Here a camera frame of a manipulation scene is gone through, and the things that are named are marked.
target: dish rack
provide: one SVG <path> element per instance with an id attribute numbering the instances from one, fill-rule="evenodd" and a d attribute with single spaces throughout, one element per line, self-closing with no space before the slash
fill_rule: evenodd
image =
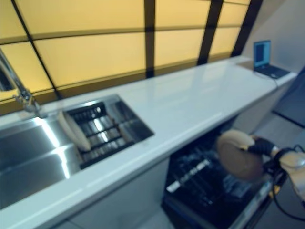
<path id="1" fill-rule="evenodd" d="M 121 100 L 99 102 L 89 107 L 68 111 L 89 140 L 90 151 L 80 150 L 80 167 L 84 169 L 143 140 L 153 133 Z M 141 131 L 147 133 L 138 136 Z"/>

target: laptop screen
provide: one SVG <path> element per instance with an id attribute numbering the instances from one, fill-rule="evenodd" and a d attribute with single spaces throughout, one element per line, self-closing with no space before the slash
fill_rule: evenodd
<path id="1" fill-rule="evenodd" d="M 270 41 L 254 43 L 254 67 L 268 64 L 270 60 Z"/>

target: yellow backlit panel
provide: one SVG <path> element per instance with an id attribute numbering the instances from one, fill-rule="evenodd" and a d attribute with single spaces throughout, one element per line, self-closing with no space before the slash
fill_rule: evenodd
<path id="1" fill-rule="evenodd" d="M 204 26 L 210 9 L 210 1 L 157 0 L 155 26 L 183 27 Z"/>
<path id="2" fill-rule="evenodd" d="M 143 0 L 17 0 L 32 34 L 144 27 Z"/>
<path id="3" fill-rule="evenodd" d="M 224 0 L 224 2 L 233 2 L 233 3 L 240 3 L 249 5 L 251 0 Z"/>
<path id="4" fill-rule="evenodd" d="M 35 41 L 57 86 L 145 69 L 144 32 Z"/>
<path id="5" fill-rule="evenodd" d="M 22 83 L 31 92 L 52 88 L 29 42 L 0 45 Z"/>
<path id="6" fill-rule="evenodd" d="M 240 28 L 217 28 L 209 55 L 231 52 L 235 46 Z"/>
<path id="7" fill-rule="evenodd" d="M 0 42 L 23 41 L 25 31 L 10 0 L 0 1 Z"/>
<path id="8" fill-rule="evenodd" d="M 157 31 L 155 66 L 198 58 L 203 33 L 204 29 Z"/>
<path id="9" fill-rule="evenodd" d="M 11 90 L 11 91 L 7 91 L 7 92 L 0 91 L 0 101 L 5 100 L 5 99 L 10 99 L 10 98 L 13 97 L 14 94 L 17 95 L 17 90 L 16 89 Z"/>
<path id="10" fill-rule="evenodd" d="M 240 26 L 244 21 L 248 6 L 224 3 L 218 20 L 218 26 Z"/>

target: wall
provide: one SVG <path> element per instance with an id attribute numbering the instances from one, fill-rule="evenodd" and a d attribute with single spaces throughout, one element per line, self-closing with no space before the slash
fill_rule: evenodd
<path id="1" fill-rule="evenodd" d="M 305 1 L 265 0 L 243 55 L 253 57 L 253 42 L 271 40 L 271 62 L 298 73 L 305 65 Z"/>
<path id="2" fill-rule="evenodd" d="M 0 49 L 46 103 L 228 58 L 260 1 L 1 0 Z"/>

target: faucet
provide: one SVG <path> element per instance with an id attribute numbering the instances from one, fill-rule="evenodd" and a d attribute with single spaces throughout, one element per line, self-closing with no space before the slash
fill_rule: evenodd
<path id="1" fill-rule="evenodd" d="M 18 95 L 13 95 L 13 98 L 22 104 L 25 111 L 34 112 L 37 117 L 41 118 L 40 105 L 33 94 L 25 88 L 0 49 L 0 91 L 9 91 L 14 88 L 18 90 Z"/>

